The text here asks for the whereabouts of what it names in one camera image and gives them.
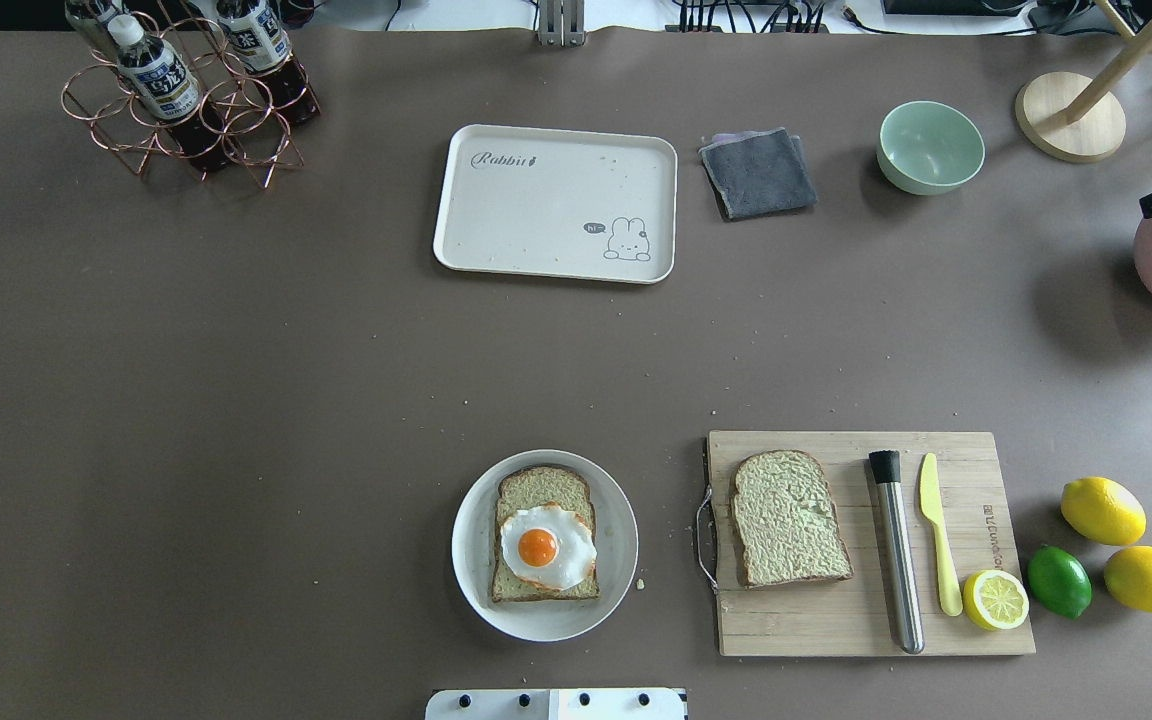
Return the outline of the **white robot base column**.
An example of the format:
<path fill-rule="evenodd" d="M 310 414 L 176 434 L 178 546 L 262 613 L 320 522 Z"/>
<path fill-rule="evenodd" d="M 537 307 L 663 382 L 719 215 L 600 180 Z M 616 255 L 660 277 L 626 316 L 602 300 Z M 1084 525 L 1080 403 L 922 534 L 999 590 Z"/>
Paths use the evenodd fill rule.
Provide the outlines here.
<path fill-rule="evenodd" d="M 685 689 L 668 687 L 445 689 L 425 719 L 687 719 Z"/>

